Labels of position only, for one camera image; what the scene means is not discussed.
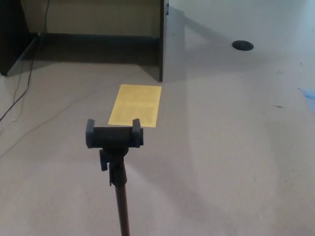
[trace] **desk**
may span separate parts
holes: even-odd
[[[48,33],[41,50],[43,53],[40,53],[41,55],[37,59],[94,62],[92,55],[95,56],[95,53],[97,53],[98,59],[96,62],[157,66],[158,78],[156,79],[162,82],[165,4],[164,0],[159,0],[159,2],[159,37]],[[36,35],[36,33],[30,33],[29,31],[20,0],[0,1],[0,72],[2,75],[8,75],[8,72],[16,61],[21,58],[26,48],[36,39]],[[66,53],[62,54],[60,52],[58,56],[49,54],[52,51],[51,47],[58,47]]]

